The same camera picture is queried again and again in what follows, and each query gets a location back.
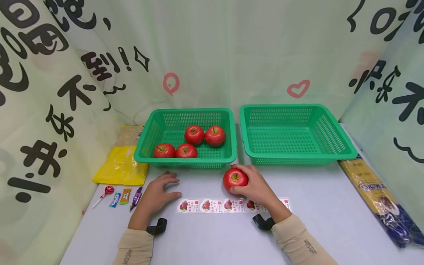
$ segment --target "green plastic basket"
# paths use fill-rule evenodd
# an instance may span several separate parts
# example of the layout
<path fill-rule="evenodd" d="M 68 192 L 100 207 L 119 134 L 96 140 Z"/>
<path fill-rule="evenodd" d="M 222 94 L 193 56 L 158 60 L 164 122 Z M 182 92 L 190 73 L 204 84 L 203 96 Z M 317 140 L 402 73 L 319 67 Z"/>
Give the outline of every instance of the green plastic basket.
<path fill-rule="evenodd" d="M 226 140 L 218 148 L 205 142 L 196 146 L 197 158 L 153 158 L 154 148 L 160 143 L 170 143 L 175 149 L 185 143 L 184 133 L 190 125 L 198 125 L 204 131 L 220 126 Z M 157 109 L 146 122 L 134 159 L 155 167 L 222 168 L 236 159 L 236 148 L 235 123 L 230 109 Z"/>
<path fill-rule="evenodd" d="M 320 104 L 243 105 L 240 124 L 245 152 L 256 165 L 326 165 L 357 155 Z"/>

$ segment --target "orange candy wrapper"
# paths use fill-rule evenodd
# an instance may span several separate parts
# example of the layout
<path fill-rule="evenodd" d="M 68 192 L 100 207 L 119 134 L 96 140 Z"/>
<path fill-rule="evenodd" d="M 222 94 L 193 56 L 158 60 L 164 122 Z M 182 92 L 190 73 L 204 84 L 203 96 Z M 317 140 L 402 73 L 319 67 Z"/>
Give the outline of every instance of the orange candy wrapper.
<path fill-rule="evenodd" d="M 131 192 L 131 189 L 124 189 L 124 191 L 122 192 L 122 198 L 119 204 L 128 204 L 130 200 L 130 192 Z"/>

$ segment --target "curtain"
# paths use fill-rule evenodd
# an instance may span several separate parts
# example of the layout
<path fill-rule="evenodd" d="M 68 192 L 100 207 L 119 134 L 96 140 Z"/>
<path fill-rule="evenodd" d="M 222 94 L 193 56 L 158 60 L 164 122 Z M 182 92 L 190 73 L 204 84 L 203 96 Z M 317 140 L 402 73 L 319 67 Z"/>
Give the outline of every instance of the curtain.
<path fill-rule="evenodd" d="M 341 117 L 416 6 L 0 1 L 0 263 L 59 262 L 122 123 L 159 108 L 228 107 L 238 120 L 249 103 Z"/>
<path fill-rule="evenodd" d="M 341 121 L 414 222 L 424 229 L 424 1 L 412 9 Z"/>

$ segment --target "pasta package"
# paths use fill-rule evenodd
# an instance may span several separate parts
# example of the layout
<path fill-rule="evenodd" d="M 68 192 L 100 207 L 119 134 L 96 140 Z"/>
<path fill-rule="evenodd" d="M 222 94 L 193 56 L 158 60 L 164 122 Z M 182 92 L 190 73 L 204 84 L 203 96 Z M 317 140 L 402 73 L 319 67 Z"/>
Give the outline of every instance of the pasta package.
<path fill-rule="evenodd" d="M 396 246 L 424 246 L 420 229 L 360 155 L 339 165 Z"/>

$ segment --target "lollipop stick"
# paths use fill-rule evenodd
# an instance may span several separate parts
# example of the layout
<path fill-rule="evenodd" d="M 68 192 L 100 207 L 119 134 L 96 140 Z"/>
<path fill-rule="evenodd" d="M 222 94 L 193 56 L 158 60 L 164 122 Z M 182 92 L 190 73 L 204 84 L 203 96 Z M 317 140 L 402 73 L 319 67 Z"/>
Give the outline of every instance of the lollipop stick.
<path fill-rule="evenodd" d="M 100 198 L 94 205 L 93 205 L 93 209 L 94 209 L 94 207 L 96 207 L 97 206 L 97 204 L 99 204 L 99 202 L 102 200 L 103 198 Z"/>
<path fill-rule="evenodd" d="M 93 205 L 93 209 L 94 209 L 94 207 L 96 207 L 97 206 L 97 204 L 99 204 L 99 202 L 103 199 L 103 197 L 105 196 L 106 194 L 103 194 L 102 196 L 100 196 L 100 199 Z"/>

